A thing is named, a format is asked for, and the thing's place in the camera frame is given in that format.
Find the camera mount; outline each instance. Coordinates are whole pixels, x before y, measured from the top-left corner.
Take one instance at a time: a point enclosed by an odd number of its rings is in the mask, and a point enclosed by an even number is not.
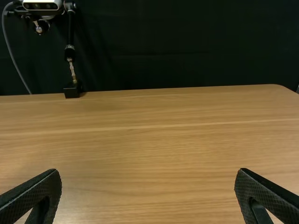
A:
[[[82,83],[80,80],[77,80],[73,65],[76,58],[76,51],[74,47],[74,20],[76,15],[76,3],[72,0],[65,0],[63,2],[63,7],[60,7],[57,10],[27,10],[19,0],[14,1],[13,5],[15,7],[12,10],[4,12],[5,16],[16,15],[24,19],[27,24],[32,22],[34,24],[34,31],[38,35],[43,35],[50,29],[51,19],[57,15],[63,15],[67,13],[68,31],[67,43],[64,49],[64,59],[70,66],[72,82],[68,83],[64,88],[64,96],[65,98],[79,98],[82,92]]]

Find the black textured pad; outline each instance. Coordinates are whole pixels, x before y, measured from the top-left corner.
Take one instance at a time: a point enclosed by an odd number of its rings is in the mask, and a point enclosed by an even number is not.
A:
[[[51,224],[61,196],[59,172],[50,169],[0,196],[0,224],[13,224],[31,208],[25,224]]]
[[[248,169],[238,171],[235,193],[246,224],[272,224],[265,208],[284,224],[299,224],[299,197]]]

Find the black backdrop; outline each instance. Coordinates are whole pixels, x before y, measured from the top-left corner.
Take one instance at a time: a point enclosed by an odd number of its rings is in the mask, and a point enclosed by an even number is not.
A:
[[[8,3],[0,0],[1,10]],[[299,82],[297,0],[77,0],[75,62],[87,91]],[[33,93],[71,81],[66,17],[37,36],[6,27]],[[0,95],[25,94],[0,35]]]

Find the depth camera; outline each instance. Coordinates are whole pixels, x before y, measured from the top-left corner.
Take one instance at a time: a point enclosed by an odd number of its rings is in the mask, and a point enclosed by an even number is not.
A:
[[[28,11],[57,11],[62,5],[62,0],[23,0],[23,7]]]

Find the wooden table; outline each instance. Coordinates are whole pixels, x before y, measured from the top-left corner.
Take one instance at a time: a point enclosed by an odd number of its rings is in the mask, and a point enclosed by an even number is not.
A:
[[[0,97],[0,192],[57,168],[55,224],[242,224],[249,168],[299,194],[299,95],[278,85]]]

